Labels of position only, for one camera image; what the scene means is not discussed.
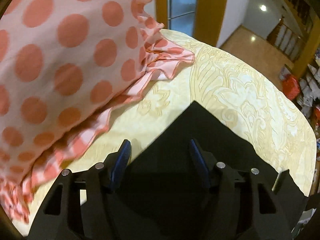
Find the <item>black pants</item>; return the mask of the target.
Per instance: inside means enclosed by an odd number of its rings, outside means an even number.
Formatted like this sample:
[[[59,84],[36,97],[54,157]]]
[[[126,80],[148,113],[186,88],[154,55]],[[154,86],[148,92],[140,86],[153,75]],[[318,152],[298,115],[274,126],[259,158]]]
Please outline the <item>black pants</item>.
[[[211,209],[208,192],[191,159],[191,140],[233,169],[262,172],[292,232],[306,197],[290,173],[276,172],[248,141],[193,102],[128,162],[119,187],[109,196],[119,239],[206,239]]]

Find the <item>yellow patterned bed sheet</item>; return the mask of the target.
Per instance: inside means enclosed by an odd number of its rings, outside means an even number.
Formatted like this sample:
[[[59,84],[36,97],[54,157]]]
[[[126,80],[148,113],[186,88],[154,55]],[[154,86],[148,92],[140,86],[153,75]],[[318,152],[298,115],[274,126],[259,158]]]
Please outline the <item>yellow patterned bed sheet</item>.
[[[134,161],[196,102],[248,141],[276,172],[288,171],[307,203],[316,162],[316,138],[298,108],[237,57],[178,31],[162,30],[161,34],[191,51],[193,62],[180,64],[170,80],[150,81],[141,99],[114,109],[109,130],[100,133],[80,158],[62,163],[61,171],[88,170],[117,152],[124,140],[131,143],[129,162]],[[32,223],[57,176],[34,189],[28,205]],[[13,220],[13,228],[21,239],[28,239],[32,223]]]

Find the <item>red plastic bag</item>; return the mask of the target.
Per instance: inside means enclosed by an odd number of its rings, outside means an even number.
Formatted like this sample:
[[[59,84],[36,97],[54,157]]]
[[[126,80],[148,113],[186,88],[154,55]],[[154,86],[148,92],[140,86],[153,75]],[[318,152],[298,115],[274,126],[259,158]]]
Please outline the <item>red plastic bag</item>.
[[[288,74],[282,81],[283,94],[289,99],[294,100],[300,93],[300,86],[297,78]]]

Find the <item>pink polka dot pillow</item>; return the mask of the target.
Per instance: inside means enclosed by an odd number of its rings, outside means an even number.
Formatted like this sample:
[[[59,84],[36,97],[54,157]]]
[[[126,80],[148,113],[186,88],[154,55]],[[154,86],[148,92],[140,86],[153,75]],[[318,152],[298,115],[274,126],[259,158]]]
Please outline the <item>pink polka dot pillow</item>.
[[[34,189],[109,130],[111,112],[194,54],[151,0],[12,0],[1,18],[1,206],[28,222]]]

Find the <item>wooden stair railing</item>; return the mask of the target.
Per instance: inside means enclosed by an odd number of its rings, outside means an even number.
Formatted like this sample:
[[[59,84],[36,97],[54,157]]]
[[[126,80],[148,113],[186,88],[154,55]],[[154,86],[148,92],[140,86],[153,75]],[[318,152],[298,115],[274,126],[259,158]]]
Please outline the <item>wooden stair railing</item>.
[[[266,40],[288,59],[295,62],[305,47],[305,41],[284,23],[284,19],[282,15]]]

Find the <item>wooden framed glass door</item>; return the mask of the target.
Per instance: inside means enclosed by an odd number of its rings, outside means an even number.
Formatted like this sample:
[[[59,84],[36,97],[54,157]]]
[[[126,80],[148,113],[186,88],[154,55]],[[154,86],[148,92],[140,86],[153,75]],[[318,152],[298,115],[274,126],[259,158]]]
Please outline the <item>wooden framed glass door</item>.
[[[227,0],[155,0],[156,20],[215,47],[226,4]]]

